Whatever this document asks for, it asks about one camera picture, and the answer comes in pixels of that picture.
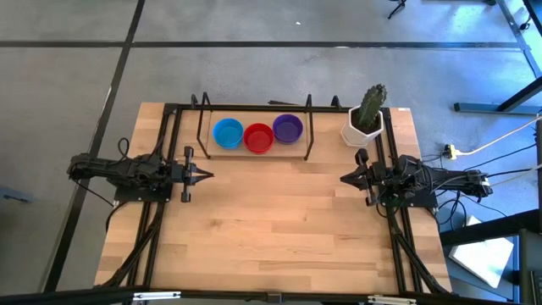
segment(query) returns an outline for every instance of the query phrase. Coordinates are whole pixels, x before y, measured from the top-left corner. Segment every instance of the white flower pot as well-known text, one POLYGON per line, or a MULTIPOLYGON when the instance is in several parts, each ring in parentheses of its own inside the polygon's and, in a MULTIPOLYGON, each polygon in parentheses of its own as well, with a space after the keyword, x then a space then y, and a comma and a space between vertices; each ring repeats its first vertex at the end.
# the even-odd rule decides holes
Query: white flower pot
POLYGON ((340 135, 342 136, 343 141, 345 144, 349 147, 366 147, 376 136, 378 136, 382 130, 384 130, 384 117, 382 116, 382 112, 379 111, 379 128, 371 132, 370 134, 364 134, 363 132, 359 131, 352 125, 351 118, 352 118, 352 111, 358 109, 360 106, 357 106, 355 108, 351 108, 348 111, 348 122, 342 127, 342 130, 340 131, 340 135))

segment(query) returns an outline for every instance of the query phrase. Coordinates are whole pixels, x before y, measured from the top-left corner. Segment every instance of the wooden tabletop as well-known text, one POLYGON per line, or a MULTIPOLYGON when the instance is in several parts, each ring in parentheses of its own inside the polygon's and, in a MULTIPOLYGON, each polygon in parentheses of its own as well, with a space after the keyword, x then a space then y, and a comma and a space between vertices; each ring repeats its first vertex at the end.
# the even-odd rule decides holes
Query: wooden tabletop
MULTIPOLYGON (((135 122, 130 156, 155 146, 163 103, 143 103, 135 122)), ((419 157, 408 108, 392 108, 399 154, 419 157)), ((386 219, 365 206, 365 192, 339 182, 356 168, 356 148, 340 129, 347 114, 314 114, 314 145, 302 158, 219 157, 205 159, 196 141, 199 112, 185 110, 176 152, 195 149, 193 162, 215 177, 193 187, 180 202, 181 185, 166 204, 152 287, 213 291, 289 291, 395 294, 395 268, 386 219)), ((204 115, 207 141, 210 114, 204 115)), ((169 141, 164 141, 164 151, 169 141)), ((383 133, 384 151, 389 156, 383 133)), ((376 148, 368 148, 377 160, 376 148)), ((108 280, 134 246, 140 202, 128 203, 112 218, 96 283, 108 280)), ((450 290, 439 232, 424 209, 410 208, 419 257, 450 290)), ((138 271, 142 282, 146 254, 138 271)), ((407 287, 410 267, 403 253, 407 287)))

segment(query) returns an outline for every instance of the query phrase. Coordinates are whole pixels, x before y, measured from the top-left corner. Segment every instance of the green cactus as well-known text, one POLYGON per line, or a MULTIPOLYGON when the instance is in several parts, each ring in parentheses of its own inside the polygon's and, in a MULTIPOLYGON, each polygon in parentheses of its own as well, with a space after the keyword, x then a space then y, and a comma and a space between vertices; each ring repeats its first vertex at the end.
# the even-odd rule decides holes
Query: green cactus
POLYGON ((371 133, 378 128, 377 115, 386 100, 386 95, 386 87, 382 84, 372 86, 367 90, 362 105, 352 115, 354 127, 365 133, 371 133))

